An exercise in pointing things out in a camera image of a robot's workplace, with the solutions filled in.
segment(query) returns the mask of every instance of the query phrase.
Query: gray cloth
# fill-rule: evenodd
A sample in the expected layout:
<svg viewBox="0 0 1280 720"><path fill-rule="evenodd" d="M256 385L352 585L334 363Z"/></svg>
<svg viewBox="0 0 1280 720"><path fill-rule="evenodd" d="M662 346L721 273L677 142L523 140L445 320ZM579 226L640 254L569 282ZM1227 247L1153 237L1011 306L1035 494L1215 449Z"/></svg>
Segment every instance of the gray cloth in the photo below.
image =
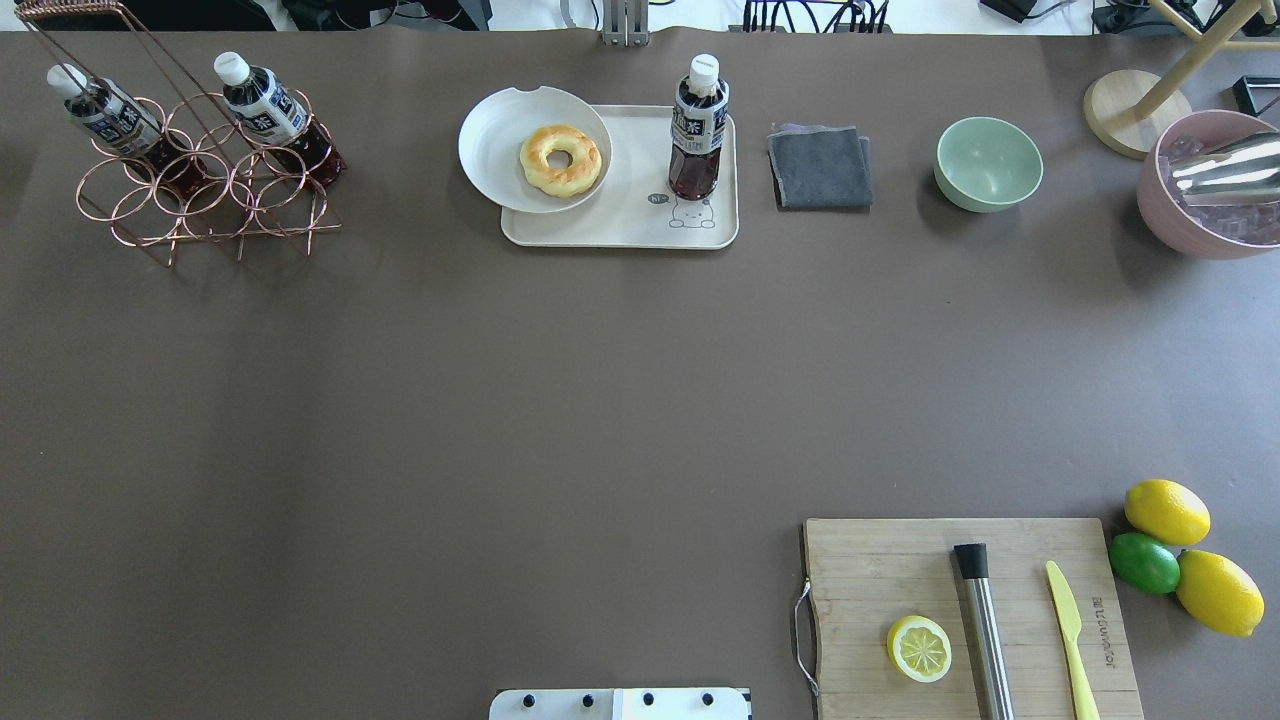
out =
<svg viewBox="0 0 1280 720"><path fill-rule="evenodd" d="M769 136L769 164L783 208L872 204L870 140L855 127L783 124Z"/></svg>

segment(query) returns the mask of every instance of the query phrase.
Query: plastic knife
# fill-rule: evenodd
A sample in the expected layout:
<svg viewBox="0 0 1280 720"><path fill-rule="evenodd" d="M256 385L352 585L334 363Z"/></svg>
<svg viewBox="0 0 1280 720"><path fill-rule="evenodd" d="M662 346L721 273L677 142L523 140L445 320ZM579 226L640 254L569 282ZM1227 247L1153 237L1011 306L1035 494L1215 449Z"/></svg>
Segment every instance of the plastic knife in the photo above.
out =
<svg viewBox="0 0 1280 720"><path fill-rule="evenodd" d="M1053 592L1057 626L1062 630L1062 647L1066 648L1066 666L1071 674L1071 700L1075 702L1075 720L1100 720L1098 706L1093 701L1093 691L1089 689L1089 679L1084 675L1084 661L1080 660L1080 648L1075 643L1076 638L1080 637L1080 609L1075 605L1071 585L1066 584L1066 577L1057 568L1057 562L1050 560L1044 564L1044 570L1048 573L1048 587Z"/></svg>

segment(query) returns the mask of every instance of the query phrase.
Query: metal tongs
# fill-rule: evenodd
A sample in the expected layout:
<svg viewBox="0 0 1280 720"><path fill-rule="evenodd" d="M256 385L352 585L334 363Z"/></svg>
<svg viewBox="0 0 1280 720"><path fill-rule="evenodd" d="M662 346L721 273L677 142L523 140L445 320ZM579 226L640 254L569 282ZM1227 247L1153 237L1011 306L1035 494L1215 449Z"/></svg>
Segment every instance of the metal tongs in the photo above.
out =
<svg viewBox="0 0 1280 720"><path fill-rule="evenodd" d="M1213 151L1170 163L1170 177L1192 206L1280 201L1280 132L1256 132Z"/></svg>

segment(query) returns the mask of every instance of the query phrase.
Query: wooden stand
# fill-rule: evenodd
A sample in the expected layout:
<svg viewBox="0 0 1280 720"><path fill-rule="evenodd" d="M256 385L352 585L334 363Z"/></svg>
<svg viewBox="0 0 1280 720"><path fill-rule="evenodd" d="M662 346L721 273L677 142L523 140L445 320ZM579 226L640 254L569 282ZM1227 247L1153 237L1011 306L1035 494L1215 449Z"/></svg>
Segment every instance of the wooden stand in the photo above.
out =
<svg viewBox="0 0 1280 720"><path fill-rule="evenodd" d="M1275 22L1275 0L1242 0L1201 33L1165 0L1152 8L1169 18L1196 45L1178 60L1164 78L1142 70L1116 70L1096 79L1084 94L1084 119L1107 147L1129 158L1143 159L1156 146L1169 126L1192 111L1190 102L1178 91L1187 78L1221 49L1275 50L1272 42L1233 41L1256 13Z"/></svg>

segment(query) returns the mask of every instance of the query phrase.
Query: cutting board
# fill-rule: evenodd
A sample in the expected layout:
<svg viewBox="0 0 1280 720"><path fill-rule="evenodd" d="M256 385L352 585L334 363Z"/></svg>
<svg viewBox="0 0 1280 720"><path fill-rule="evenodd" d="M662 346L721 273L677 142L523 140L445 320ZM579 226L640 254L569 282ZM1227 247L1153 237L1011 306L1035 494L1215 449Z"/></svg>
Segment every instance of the cutting board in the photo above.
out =
<svg viewBox="0 0 1280 720"><path fill-rule="evenodd" d="M951 548L987 543L991 592L1014 715L1074 720L1066 655L1044 561L1062 569L1084 629L1080 655L1106 720L1143 720L1138 682L1107 561L1102 523L1085 519L805 521L813 583L819 720L980 720L977 660L965 635L964 585ZM951 671L916 683L892 665L888 628L932 618L951 639Z"/></svg>

